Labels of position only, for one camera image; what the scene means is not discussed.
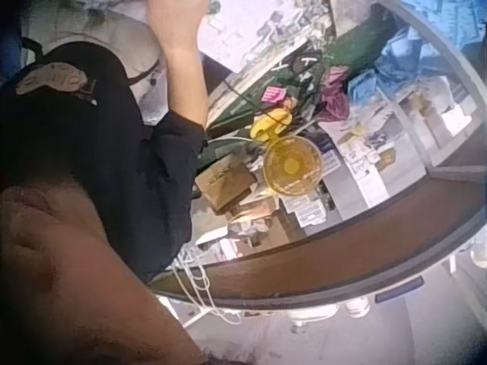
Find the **pink tag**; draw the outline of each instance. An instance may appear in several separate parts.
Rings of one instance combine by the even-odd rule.
[[[268,86],[266,92],[262,96],[262,101],[264,103],[278,103],[279,101],[284,100],[286,97],[286,89],[281,87],[275,86]]]

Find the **person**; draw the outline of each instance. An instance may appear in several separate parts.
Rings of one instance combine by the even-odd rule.
[[[150,138],[131,61],[91,36],[48,52],[41,43],[42,57],[0,90],[0,322],[15,328],[9,340],[29,340],[37,363],[205,362],[145,283],[190,237],[208,113],[196,36],[207,9],[207,0],[148,0],[170,107]],[[150,43],[120,23],[111,32]],[[133,47],[122,56],[144,56]]]

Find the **black shirt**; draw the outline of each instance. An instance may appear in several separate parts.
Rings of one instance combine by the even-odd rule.
[[[66,85],[59,80],[66,64],[85,77],[77,90],[59,86]],[[59,75],[48,70],[49,80],[32,87],[29,77],[56,67]],[[125,69],[109,50],[84,42],[54,49],[3,86],[0,118],[2,191],[30,176],[71,174],[93,201],[110,245],[143,281],[190,240],[204,131],[169,112],[145,139]]]

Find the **yellow object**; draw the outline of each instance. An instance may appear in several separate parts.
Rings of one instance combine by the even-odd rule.
[[[271,143],[264,156],[264,178],[280,195],[309,194],[322,175],[320,150],[302,137],[280,138]]]
[[[292,114],[286,109],[274,109],[261,116],[250,130],[250,137],[266,142],[274,135],[280,135],[292,122]]]

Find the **hand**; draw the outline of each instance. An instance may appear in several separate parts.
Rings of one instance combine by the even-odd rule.
[[[148,0],[149,24],[166,56],[197,49],[199,25],[207,11],[208,0]]]

